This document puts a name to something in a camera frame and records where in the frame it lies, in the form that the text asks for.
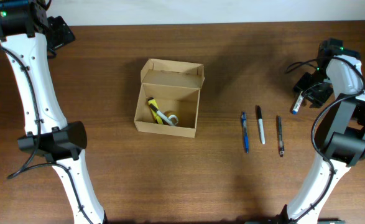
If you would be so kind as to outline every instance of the white marker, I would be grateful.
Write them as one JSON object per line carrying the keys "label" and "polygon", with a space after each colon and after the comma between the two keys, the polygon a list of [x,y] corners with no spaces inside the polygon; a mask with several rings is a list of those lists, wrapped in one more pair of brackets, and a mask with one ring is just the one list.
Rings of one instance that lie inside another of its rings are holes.
{"label": "white marker", "polygon": [[261,137],[261,143],[265,144],[264,124],[262,123],[261,108],[259,106],[257,106],[257,117],[258,117],[259,135]]}
{"label": "white marker", "polygon": [[301,93],[299,94],[299,96],[295,102],[295,105],[293,107],[292,114],[298,113],[298,109],[300,109],[300,106],[301,106],[301,103],[303,100],[304,100],[304,97],[302,96],[302,91],[301,91]]}
{"label": "white marker", "polygon": [[156,107],[155,107],[155,105],[153,105],[153,104],[150,104],[149,105],[150,106],[150,108],[153,110],[153,111],[155,111],[156,113],[157,113],[157,115],[160,117],[160,118],[162,118],[165,122],[167,122],[167,124],[169,124],[170,126],[175,126],[174,124],[173,124],[173,122],[171,122],[170,120],[169,120],[169,118],[168,117],[166,117],[159,109],[157,109]]}

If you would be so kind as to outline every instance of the yellow object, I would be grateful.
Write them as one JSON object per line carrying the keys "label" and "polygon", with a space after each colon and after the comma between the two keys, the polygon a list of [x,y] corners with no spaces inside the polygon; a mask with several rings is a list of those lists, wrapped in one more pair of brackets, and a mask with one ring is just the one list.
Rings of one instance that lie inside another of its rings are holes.
{"label": "yellow object", "polygon": [[[159,108],[157,106],[157,103],[156,103],[155,99],[153,99],[152,97],[147,100],[147,104],[148,105],[153,104],[157,109]],[[153,115],[153,118],[155,119],[155,122],[157,124],[163,124],[162,118],[160,118],[154,110],[150,109],[150,111],[152,112],[152,115]]]}

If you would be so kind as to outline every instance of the pen cap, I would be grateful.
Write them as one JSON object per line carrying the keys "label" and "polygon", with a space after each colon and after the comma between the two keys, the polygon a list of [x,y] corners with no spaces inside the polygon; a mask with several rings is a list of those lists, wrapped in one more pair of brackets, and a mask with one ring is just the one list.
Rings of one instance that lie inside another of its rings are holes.
{"label": "pen cap", "polygon": [[155,105],[153,105],[152,103],[149,105],[149,107],[153,110],[153,111],[155,111],[155,112],[157,112],[159,109],[157,109],[156,108],[156,106]]}
{"label": "pen cap", "polygon": [[262,119],[261,107],[257,106],[257,119]]}

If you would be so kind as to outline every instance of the pen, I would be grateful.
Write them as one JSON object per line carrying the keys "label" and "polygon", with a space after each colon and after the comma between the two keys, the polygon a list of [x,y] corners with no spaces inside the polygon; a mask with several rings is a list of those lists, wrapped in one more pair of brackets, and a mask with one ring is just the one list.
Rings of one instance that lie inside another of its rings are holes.
{"label": "pen", "polygon": [[282,119],[280,118],[280,116],[277,117],[277,133],[279,135],[279,155],[281,157],[283,157],[284,155],[284,143],[283,143],[283,139],[282,139]]}
{"label": "pen", "polygon": [[258,118],[258,127],[259,127],[259,135],[261,137],[261,143],[265,144],[264,124],[262,123],[261,107],[259,106],[257,106],[257,118]]}
{"label": "pen", "polygon": [[247,135],[246,112],[243,112],[242,114],[242,126],[244,129],[244,147],[246,148],[246,153],[249,153],[249,136]]}
{"label": "pen", "polygon": [[150,106],[150,108],[153,110],[153,111],[155,111],[156,113],[157,113],[157,115],[160,117],[160,118],[162,118],[167,124],[169,124],[170,126],[175,126],[174,124],[173,124],[173,122],[171,122],[170,120],[169,120],[169,118],[168,117],[166,117],[159,109],[157,109],[156,107],[155,107],[155,105],[153,105],[152,103],[151,104],[149,104],[149,106]]}

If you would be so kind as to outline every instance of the marker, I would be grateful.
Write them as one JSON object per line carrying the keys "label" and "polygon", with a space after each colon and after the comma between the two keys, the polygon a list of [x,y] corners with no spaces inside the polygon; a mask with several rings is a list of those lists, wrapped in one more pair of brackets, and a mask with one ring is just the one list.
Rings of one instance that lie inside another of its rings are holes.
{"label": "marker", "polygon": [[277,134],[279,135],[279,155],[283,157],[284,155],[284,143],[282,139],[282,118],[277,117]]}
{"label": "marker", "polygon": [[298,113],[298,109],[300,109],[300,106],[301,106],[301,103],[303,100],[304,100],[304,97],[302,96],[302,91],[301,91],[301,93],[299,94],[299,96],[295,102],[295,105],[293,107],[292,114]]}
{"label": "marker", "polygon": [[155,111],[156,113],[157,113],[157,115],[159,116],[159,117],[161,117],[167,124],[169,124],[170,126],[175,126],[174,124],[173,124],[173,122],[171,122],[170,120],[169,120],[169,118],[168,117],[166,117],[159,109],[157,109],[156,107],[155,107],[155,105],[153,105],[152,103],[151,104],[149,104],[149,106],[150,106],[150,108],[153,110],[153,111]]}
{"label": "marker", "polygon": [[262,123],[261,108],[259,106],[257,106],[257,117],[258,117],[258,127],[259,127],[259,135],[261,137],[261,143],[265,144],[264,124]]}

